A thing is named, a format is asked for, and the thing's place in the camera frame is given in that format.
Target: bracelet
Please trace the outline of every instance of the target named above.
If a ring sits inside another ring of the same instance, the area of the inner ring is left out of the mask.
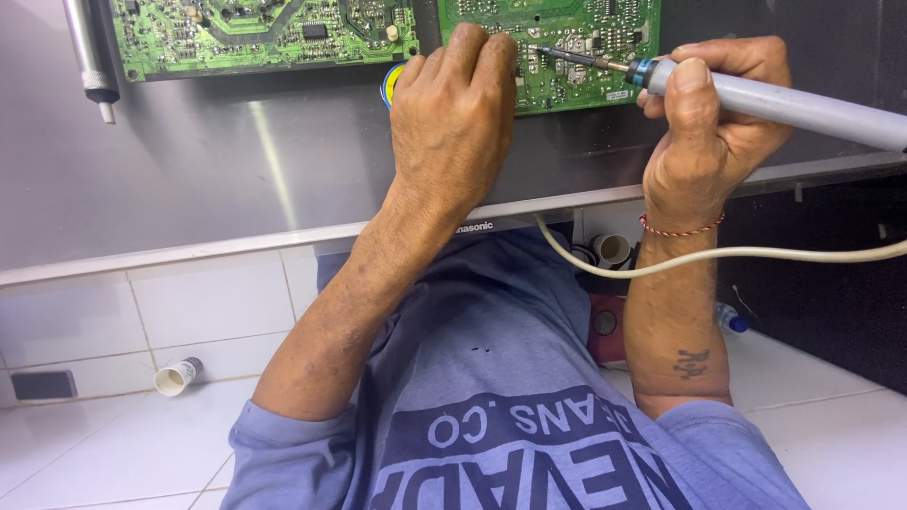
[[[692,236],[692,235],[696,235],[696,234],[701,234],[702,232],[706,232],[706,231],[712,230],[712,229],[714,229],[715,227],[717,227],[718,225],[720,225],[720,224],[721,224],[721,221],[724,221],[724,219],[725,219],[725,213],[724,213],[723,211],[721,211],[721,216],[720,216],[717,220],[715,220],[715,222],[712,223],[711,225],[709,225],[709,226],[707,226],[707,227],[704,227],[704,228],[702,228],[702,229],[699,229],[699,230],[692,230],[692,231],[689,231],[689,232],[662,232],[661,230],[655,230],[655,229],[649,227],[649,225],[646,223],[646,215],[645,215],[645,214],[643,214],[642,216],[639,217],[639,222],[642,223],[642,226],[643,226],[646,230],[652,232],[653,234],[658,234],[659,236],[686,237],[686,236]]]

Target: dark wall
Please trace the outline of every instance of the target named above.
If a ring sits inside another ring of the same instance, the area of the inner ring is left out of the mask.
[[[806,189],[802,202],[793,191],[733,199],[719,244],[866,250],[905,239],[907,175],[899,175]],[[859,264],[724,259],[718,272],[719,298],[755,329],[907,395],[907,257]]]

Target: circuit board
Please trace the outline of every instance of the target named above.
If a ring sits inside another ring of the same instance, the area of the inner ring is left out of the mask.
[[[130,82],[403,61],[410,0],[110,0]]]
[[[461,22],[519,46],[517,115],[633,103],[639,88],[610,71],[550,60],[536,46],[629,63],[658,54],[661,0],[438,0],[444,43]]]

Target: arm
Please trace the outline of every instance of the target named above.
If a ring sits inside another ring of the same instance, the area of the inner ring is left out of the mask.
[[[391,109],[396,176],[346,265],[268,363],[252,397],[283,417],[338,417],[375,335],[416,277],[484,199],[510,147],[516,44],[459,25],[409,61]]]
[[[664,98],[639,97],[670,129],[643,178],[649,225],[686,232],[721,215],[725,200],[790,135],[791,128],[720,110],[709,68],[790,86],[784,43],[776,37],[681,46]],[[638,267],[717,245],[717,231],[643,236]],[[715,262],[688,264],[630,284],[624,333],[636,403],[656,418],[693,400],[731,404],[727,349],[713,317]]]

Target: hand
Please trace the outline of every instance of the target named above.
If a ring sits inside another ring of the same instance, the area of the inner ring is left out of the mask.
[[[667,115],[670,130],[643,177],[649,224],[689,231],[717,220],[730,193],[790,136],[793,128],[721,111],[709,68],[789,87],[787,49],[778,37],[719,39],[680,46],[665,97],[639,95],[647,117]]]
[[[459,24],[446,48],[410,59],[391,107],[396,176],[388,197],[459,224],[491,190],[513,131],[516,43]]]

